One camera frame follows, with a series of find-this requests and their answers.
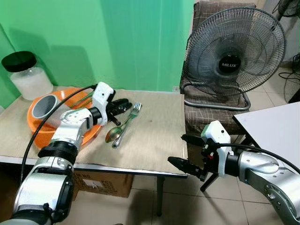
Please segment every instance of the green wall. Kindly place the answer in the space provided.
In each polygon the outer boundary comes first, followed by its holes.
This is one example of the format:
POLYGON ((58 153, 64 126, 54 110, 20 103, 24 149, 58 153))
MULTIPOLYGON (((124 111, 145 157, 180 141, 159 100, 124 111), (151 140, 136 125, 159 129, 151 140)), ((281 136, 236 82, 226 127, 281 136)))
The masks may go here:
MULTIPOLYGON (((55 85, 104 81, 115 89, 172 91, 179 85, 193 3, 1 0, 0 23, 17 51, 41 58, 55 85)), ((0 82, 0 105, 6 107, 19 93, 5 87, 7 78, 0 82)))
MULTIPOLYGON (((0 60, 6 55, 14 52, 14 48, 8 41, 7 36, 0 24, 0 60)), ((9 106, 20 95, 18 89, 8 77, 8 72, 0 65, 0 105, 9 106)))

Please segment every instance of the black cable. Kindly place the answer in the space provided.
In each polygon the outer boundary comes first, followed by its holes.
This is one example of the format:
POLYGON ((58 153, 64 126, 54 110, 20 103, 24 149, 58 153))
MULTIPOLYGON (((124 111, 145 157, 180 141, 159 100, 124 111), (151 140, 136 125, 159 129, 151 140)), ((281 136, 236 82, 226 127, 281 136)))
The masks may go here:
POLYGON ((288 100, 286 100, 285 88, 286 88, 286 85, 287 85, 287 81, 289 80, 288 78, 289 78, 291 75, 292 75, 292 74, 289 74, 289 75, 287 76, 287 79, 285 80, 285 85, 283 86, 283 96, 284 96, 284 98, 285 98, 285 102, 286 102, 286 103, 289 103, 289 102, 288 102, 288 100))
POLYGON ((286 163, 287 165, 289 165, 291 168, 293 168, 298 174, 300 174, 300 169, 298 167, 296 167, 294 164, 292 164, 291 162, 287 161, 285 158, 282 158, 279 155, 276 155, 273 152, 258 148, 258 147, 254 147, 254 146, 249 146, 249 145, 244 145, 244 144, 234 144, 234 143, 217 143, 216 144, 219 147, 238 147, 238 148, 245 148, 245 149, 252 149, 252 150, 256 150, 258 152, 262 152, 265 154, 268 154, 272 157, 275 157, 277 159, 279 159, 280 161, 286 163))
POLYGON ((276 11, 278 11, 278 5, 279 5, 279 2, 278 2, 277 5, 273 8, 272 14, 274 14, 276 11))
POLYGON ((21 165, 21 175, 20 175, 20 184, 22 184, 23 182, 23 176, 24 176, 24 170, 25 170, 25 165, 26 165, 26 159, 29 153, 29 150, 33 144, 34 139, 36 138, 36 136, 38 135, 38 132, 40 131, 40 129, 42 128, 42 126, 45 124, 45 122, 47 121, 47 119, 49 119, 49 117, 62 105, 64 104, 66 101, 68 101, 71 97, 73 97, 74 95, 78 94, 79 92, 92 88, 95 89, 96 88, 96 84, 85 87, 85 88, 81 88, 77 91, 75 91, 74 93, 70 94, 69 96, 67 96, 66 98, 64 98, 57 106, 54 107, 54 109, 42 120, 42 122, 39 124, 39 126, 37 127, 36 131, 34 132, 34 134, 32 135, 27 148, 24 152, 24 156, 23 156, 23 160, 22 160, 22 165, 21 165))
POLYGON ((300 61, 300 54, 294 55, 294 57, 292 58, 292 71, 300 76, 300 70, 299 70, 299 61, 300 61))
POLYGON ((282 72, 282 73, 279 73, 278 76, 280 76, 281 78, 286 79, 286 80, 298 80, 298 81, 300 81, 299 78, 296 78, 296 77, 289 77, 289 76, 284 77, 284 76, 282 76, 282 74, 293 75, 293 74, 295 74, 294 72, 292 72, 292 73, 282 72))

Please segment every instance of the fan guard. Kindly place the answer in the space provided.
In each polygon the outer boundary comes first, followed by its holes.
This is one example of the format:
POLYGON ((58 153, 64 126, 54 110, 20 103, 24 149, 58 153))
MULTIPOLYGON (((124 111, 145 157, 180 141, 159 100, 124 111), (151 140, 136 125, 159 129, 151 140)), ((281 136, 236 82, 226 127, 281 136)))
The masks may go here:
POLYGON ((280 0, 278 3, 278 12, 284 17, 299 16, 299 0, 280 0))
POLYGON ((250 7, 227 9, 191 34, 183 74, 208 94, 241 94, 274 74, 285 45, 284 30, 272 15, 250 7))

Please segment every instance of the orange bowl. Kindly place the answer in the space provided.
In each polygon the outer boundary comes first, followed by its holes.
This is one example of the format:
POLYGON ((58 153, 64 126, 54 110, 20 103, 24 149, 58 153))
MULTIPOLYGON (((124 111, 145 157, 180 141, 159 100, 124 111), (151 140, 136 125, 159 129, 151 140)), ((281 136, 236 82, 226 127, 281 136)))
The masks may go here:
MULTIPOLYGON (((57 96, 58 99, 61 101, 65 97, 69 96, 70 94, 74 93, 77 90, 79 90, 79 88, 70 88, 70 89, 55 91, 51 94, 57 96)), ((78 94, 71 97, 67 102, 65 102, 65 104, 70 107, 72 104, 79 101, 80 99, 82 99, 86 95, 87 95, 87 93, 85 91, 81 91, 78 94)), ((31 111, 32 111, 33 106, 37 103, 37 101, 40 98, 41 97, 38 97, 38 98, 34 99, 31 106, 29 107, 29 109, 27 111, 27 124, 30 127, 32 133, 34 133, 36 131, 37 127, 41 123, 40 120, 33 118, 32 115, 31 115, 31 111)), ((79 105, 77 105, 73 109, 77 109, 77 108, 80 107, 80 105, 83 105, 87 102, 88 102, 88 99, 86 99, 84 102, 80 103, 79 105)), ((92 103, 90 102, 87 105, 85 105, 84 107, 90 108, 91 105, 92 105, 92 103)), ((84 135, 84 138, 82 140, 82 145, 87 143, 97 133, 97 131, 100 129, 100 127, 101 127, 100 125, 95 125, 95 126, 92 127, 91 130, 86 132, 85 135, 84 135)), ((40 129, 39 133, 37 134, 37 136, 34 140, 34 143, 40 149, 44 146, 47 146, 49 144, 54 132, 55 132, 55 128, 53 128, 50 125, 48 125, 47 123, 45 123, 42 126, 42 128, 40 129)))

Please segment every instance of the white powder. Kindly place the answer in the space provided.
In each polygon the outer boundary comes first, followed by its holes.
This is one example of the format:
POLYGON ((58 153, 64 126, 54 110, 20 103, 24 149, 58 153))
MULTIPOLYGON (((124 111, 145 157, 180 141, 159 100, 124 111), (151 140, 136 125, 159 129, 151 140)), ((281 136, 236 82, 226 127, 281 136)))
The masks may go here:
POLYGON ((13 73, 11 81, 24 99, 34 100, 53 91, 53 85, 42 68, 32 67, 25 71, 13 73))

